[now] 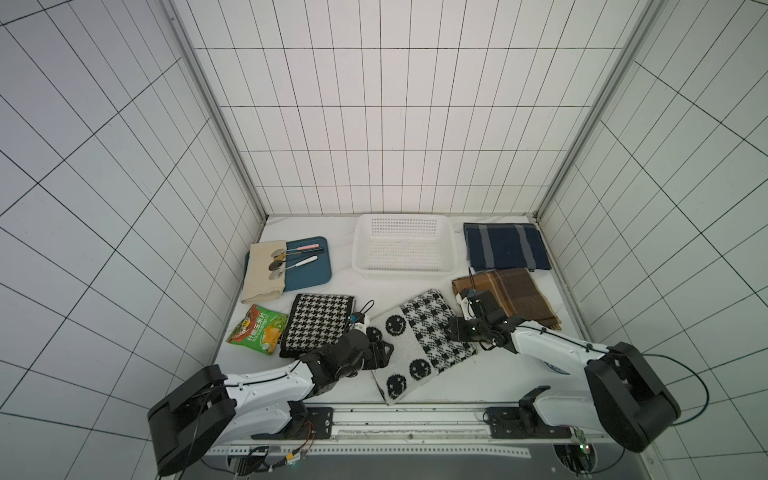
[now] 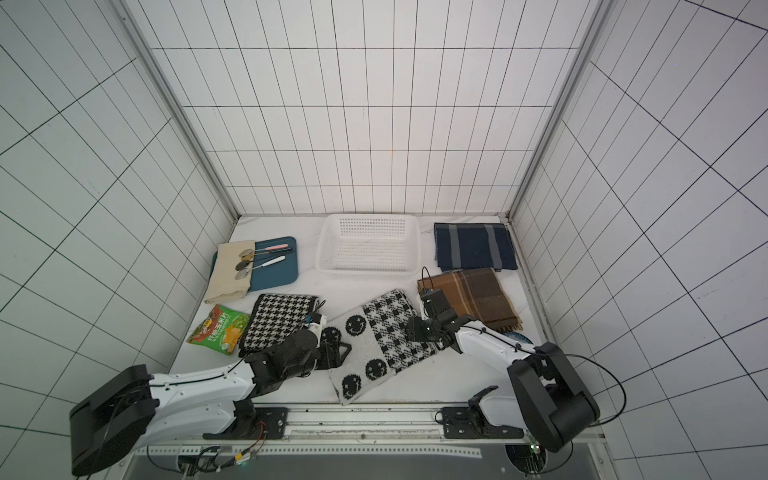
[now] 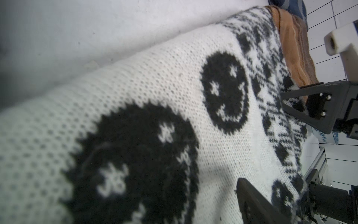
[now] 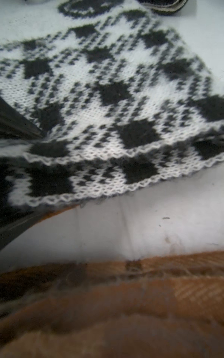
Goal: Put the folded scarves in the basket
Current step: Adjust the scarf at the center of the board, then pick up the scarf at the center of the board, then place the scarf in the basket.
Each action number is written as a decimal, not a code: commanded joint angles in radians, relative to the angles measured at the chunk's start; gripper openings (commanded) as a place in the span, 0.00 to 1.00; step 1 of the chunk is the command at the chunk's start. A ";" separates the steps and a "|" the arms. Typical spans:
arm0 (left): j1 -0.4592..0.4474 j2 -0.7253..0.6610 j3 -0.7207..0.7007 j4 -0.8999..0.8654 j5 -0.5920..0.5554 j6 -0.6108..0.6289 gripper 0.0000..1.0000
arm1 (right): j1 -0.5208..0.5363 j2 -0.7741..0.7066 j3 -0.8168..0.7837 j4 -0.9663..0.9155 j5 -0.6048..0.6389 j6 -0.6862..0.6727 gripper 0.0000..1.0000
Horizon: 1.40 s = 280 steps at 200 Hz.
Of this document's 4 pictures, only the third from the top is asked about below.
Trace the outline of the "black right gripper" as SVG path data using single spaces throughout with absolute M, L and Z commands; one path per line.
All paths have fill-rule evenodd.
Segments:
M 283 110 L 325 134 L 341 132 L 358 139 L 358 82 L 319 83 L 281 93 L 282 100 L 302 97 L 307 97 L 303 110 L 287 104 Z

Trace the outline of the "smiley face knit scarf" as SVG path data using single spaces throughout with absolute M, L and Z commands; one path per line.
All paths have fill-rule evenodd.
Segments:
M 287 218 L 306 125 L 267 7 L 1 113 L 3 224 L 241 224 L 245 178 Z

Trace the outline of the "brown plaid scarf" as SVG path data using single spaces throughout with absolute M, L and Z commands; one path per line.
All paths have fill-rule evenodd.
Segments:
M 309 52 L 307 26 L 296 15 L 277 6 L 266 6 L 278 29 L 283 56 L 291 78 L 298 87 L 319 83 Z

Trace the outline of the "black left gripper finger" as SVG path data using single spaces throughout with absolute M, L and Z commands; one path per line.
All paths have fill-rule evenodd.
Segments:
M 237 180 L 236 195 L 244 224 L 290 223 L 247 179 Z

